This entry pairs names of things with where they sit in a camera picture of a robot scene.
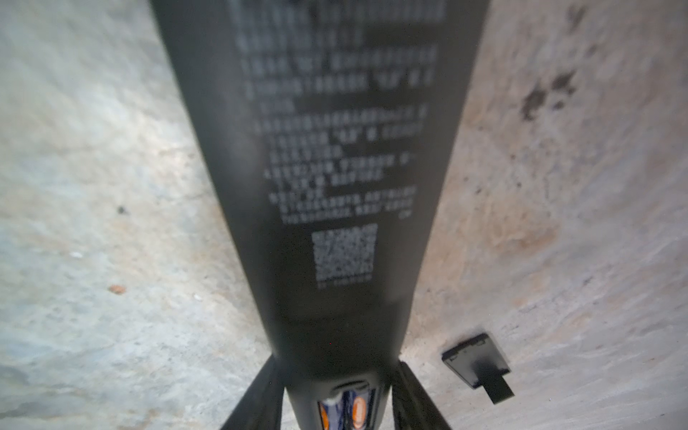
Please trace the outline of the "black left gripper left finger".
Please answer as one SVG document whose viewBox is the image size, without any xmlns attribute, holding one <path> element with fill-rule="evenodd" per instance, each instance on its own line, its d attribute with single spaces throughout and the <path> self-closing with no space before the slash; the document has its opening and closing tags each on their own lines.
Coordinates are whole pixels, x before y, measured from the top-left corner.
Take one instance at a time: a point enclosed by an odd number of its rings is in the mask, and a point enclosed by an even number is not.
<svg viewBox="0 0 688 430">
<path fill-rule="evenodd" d="M 270 356 L 221 430 L 280 430 L 284 383 Z"/>
</svg>

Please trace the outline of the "black battery cover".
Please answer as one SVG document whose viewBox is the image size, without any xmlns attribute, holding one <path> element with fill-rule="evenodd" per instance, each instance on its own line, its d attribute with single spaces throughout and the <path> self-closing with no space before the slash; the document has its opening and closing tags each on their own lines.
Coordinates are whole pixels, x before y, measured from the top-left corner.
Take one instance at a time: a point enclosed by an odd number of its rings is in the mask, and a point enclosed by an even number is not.
<svg viewBox="0 0 688 430">
<path fill-rule="evenodd" d="M 481 333 L 442 354 L 442 362 L 473 390 L 482 388 L 494 405 L 511 399 L 505 381 L 511 369 L 488 333 Z"/>
</svg>

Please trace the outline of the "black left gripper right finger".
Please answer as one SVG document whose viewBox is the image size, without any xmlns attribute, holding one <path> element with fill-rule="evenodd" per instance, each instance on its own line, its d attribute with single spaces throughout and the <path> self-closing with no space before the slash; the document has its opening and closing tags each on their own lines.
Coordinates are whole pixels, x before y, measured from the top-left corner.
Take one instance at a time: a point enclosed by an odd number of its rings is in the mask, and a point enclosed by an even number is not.
<svg viewBox="0 0 688 430">
<path fill-rule="evenodd" d="M 396 430 L 451 430 L 410 367 L 400 361 L 392 378 L 392 409 Z"/>
</svg>

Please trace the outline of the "black remote control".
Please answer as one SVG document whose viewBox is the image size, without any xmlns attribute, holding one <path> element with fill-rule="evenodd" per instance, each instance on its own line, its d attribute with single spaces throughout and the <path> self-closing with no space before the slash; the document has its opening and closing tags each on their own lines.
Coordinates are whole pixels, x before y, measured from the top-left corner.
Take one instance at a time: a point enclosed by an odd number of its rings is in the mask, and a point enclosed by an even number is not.
<svg viewBox="0 0 688 430">
<path fill-rule="evenodd" d="M 380 426 L 487 1 L 150 5 L 297 424 Z"/>
</svg>

